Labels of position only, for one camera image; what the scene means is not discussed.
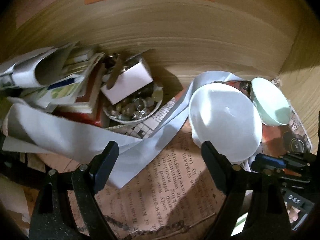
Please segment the wood grain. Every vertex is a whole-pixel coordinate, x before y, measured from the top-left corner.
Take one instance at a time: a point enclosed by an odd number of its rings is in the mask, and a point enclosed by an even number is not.
[[[311,11],[305,11],[303,23],[280,73],[282,91],[297,111],[313,152],[318,148],[318,112],[320,111],[320,23]]]
[[[16,29],[10,6],[0,22],[0,60],[69,41],[110,53],[153,48],[146,59],[170,97],[207,70],[274,78],[301,14],[297,0],[57,0]]]

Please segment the mint green bowl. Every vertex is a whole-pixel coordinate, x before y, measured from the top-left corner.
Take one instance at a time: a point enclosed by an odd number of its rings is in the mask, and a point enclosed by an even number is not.
[[[286,125],[290,121],[290,106],[282,92],[264,78],[251,81],[251,100],[265,125]]]

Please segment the white box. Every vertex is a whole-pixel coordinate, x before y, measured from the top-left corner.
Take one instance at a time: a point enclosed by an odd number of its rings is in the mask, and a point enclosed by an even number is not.
[[[141,57],[136,65],[119,75],[115,85],[110,90],[104,85],[101,91],[114,105],[152,81],[150,68],[144,58]]]

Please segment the white bowl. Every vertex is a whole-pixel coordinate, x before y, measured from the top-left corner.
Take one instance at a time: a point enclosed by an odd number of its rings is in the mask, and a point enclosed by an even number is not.
[[[159,101],[159,102],[156,104],[155,108],[152,110],[152,112],[151,112],[150,114],[148,114],[147,116],[145,116],[145,117],[143,117],[143,118],[141,118],[141,119],[139,119],[139,120],[121,121],[121,120],[119,120],[119,119],[117,119],[117,118],[114,118],[114,117],[110,116],[110,114],[109,114],[108,111],[105,109],[105,107],[103,107],[103,112],[107,115],[107,117],[109,117],[109,118],[110,118],[111,120],[113,120],[113,121],[116,121],[116,122],[119,122],[119,123],[123,123],[123,124],[136,125],[136,124],[141,123],[141,122],[143,122],[144,120],[148,119],[150,116],[152,116],[152,115],[159,109],[159,107],[161,106],[161,103],[162,103],[162,100]]]
[[[270,81],[254,78],[251,81],[250,97],[265,125],[279,126],[289,123],[291,111],[288,101]]]
[[[193,138],[211,141],[231,162],[243,161],[258,149],[262,123],[253,103],[238,89],[221,83],[196,90],[189,103]]]

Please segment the white paper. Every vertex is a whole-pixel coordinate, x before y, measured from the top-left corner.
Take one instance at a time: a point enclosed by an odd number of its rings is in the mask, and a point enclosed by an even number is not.
[[[50,151],[38,147],[37,145],[21,141],[10,136],[7,136],[4,139],[2,150],[20,153],[52,153]]]
[[[111,104],[116,104],[128,95],[148,85],[153,81],[149,72],[147,62],[141,57],[140,61],[119,75],[115,85],[107,89],[104,85],[101,88],[102,93],[109,99]]]
[[[243,80],[230,72],[209,71],[197,76],[184,95],[168,112],[149,138],[117,134],[92,125],[77,123],[15,104],[8,115],[9,135],[62,154],[81,163],[89,163],[110,140],[119,145],[119,157],[108,182],[121,188],[136,176],[177,134],[188,117],[192,94],[215,81]]]
[[[44,54],[17,64],[12,80],[20,88],[40,88],[61,79],[61,70],[75,44],[50,49]]]
[[[28,104],[35,108],[45,109],[47,112],[52,112],[57,105],[71,105],[73,104],[81,90],[83,82],[89,76],[92,69],[103,58],[104,53],[97,53],[91,57],[88,62],[87,69],[81,74],[73,74],[68,78],[77,78],[77,82],[55,89],[48,90],[47,87],[42,89],[25,89],[21,93],[22,97]]]
[[[30,51],[28,53],[16,56],[16,57],[0,64],[0,76],[12,73],[15,65],[17,65],[21,62],[24,62],[30,58],[33,58],[35,56],[38,56],[42,53],[45,53],[52,48],[53,47],[45,47],[45,48],[36,49],[36,50]]]

